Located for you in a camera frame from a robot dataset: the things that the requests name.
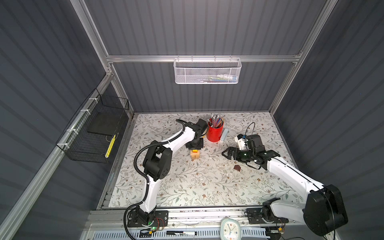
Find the ridged wooden block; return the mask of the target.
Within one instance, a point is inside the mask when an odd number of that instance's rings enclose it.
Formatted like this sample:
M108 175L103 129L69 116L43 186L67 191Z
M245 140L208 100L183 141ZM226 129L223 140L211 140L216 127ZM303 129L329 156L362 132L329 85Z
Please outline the ridged wooden block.
M191 151L190 151L190 156L191 156L192 160L198 160L200 158L200 153L199 154L192 154Z

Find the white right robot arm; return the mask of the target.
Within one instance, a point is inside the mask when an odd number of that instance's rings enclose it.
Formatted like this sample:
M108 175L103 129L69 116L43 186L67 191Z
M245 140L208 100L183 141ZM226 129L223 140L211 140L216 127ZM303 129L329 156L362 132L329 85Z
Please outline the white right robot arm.
M304 203L290 203L280 197L263 202L260 216L266 223L288 219L306 224L316 235L324 236L349 222L341 191L324 185L285 161L280 154L266 150L259 135L238 135L237 147L228 147L222 156L239 163L257 165L288 184Z

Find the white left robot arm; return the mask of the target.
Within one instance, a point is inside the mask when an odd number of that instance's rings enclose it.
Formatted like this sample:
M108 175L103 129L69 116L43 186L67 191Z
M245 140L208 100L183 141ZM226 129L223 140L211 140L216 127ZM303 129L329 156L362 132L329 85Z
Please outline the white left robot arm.
M203 143L203 135L208 129L206 121L199 119L197 123L176 120L182 129L163 141L152 141L138 151L134 158L134 168L145 178L142 200L134 204L135 213L140 221L149 226L155 218L157 195L162 180L171 169L172 157L181 147L195 147Z

